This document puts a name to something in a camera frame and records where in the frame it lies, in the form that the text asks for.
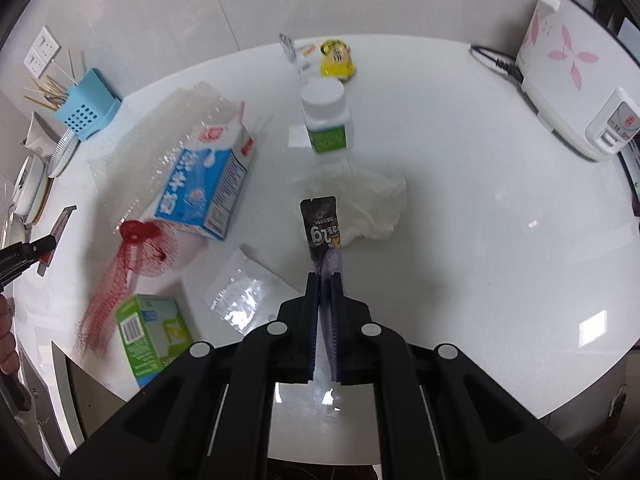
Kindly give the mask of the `person left hand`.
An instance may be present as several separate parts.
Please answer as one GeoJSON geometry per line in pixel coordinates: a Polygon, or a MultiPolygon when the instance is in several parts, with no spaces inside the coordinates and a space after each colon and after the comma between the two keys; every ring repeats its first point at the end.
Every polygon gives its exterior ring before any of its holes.
{"type": "Polygon", "coordinates": [[[0,296],[0,370],[3,374],[15,373],[20,367],[16,340],[12,328],[12,314],[6,297],[0,296]]]}

